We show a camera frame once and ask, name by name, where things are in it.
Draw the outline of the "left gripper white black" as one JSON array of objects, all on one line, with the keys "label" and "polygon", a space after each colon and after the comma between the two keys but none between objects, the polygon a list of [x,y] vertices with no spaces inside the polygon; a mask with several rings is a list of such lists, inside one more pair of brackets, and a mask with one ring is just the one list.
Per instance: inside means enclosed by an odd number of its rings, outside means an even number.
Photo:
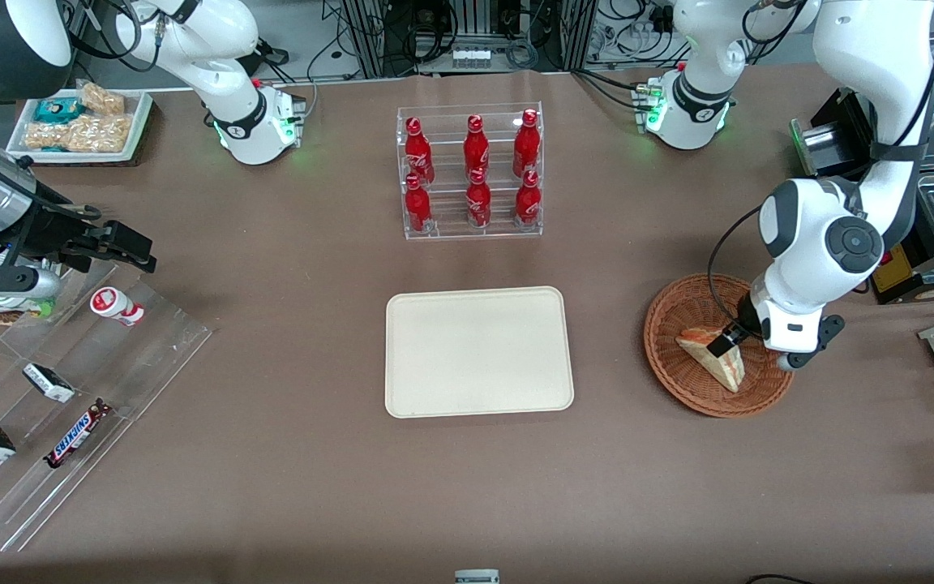
[{"label": "left gripper white black", "polygon": [[818,330],[824,304],[789,306],[764,291],[746,293],[738,304],[740,323],[730,323],[710,343],[715,359],[729,354],[752,335],[782,354],[811,354],[818,347]]}]

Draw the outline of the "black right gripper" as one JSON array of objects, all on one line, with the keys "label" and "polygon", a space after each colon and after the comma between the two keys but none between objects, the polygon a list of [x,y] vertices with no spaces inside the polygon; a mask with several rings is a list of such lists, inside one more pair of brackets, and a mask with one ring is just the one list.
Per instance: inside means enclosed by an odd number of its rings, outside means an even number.
[{"label": "black right gripper", "polygon": [[0,233],[0,247],[16,249],[32,261],[49,259],[74,269],[88,270],[86,259],[111,260],[134,266],[142,273],[155,273],[158,259],[152,254],[152,240],[120,221],[107,221],[96,235],[101,211],[88,204],[73,204],[49,187],[37,187],[36,195],[45,202],[59,204],[77,216],[57,213],[33,202],[21,221]]}]

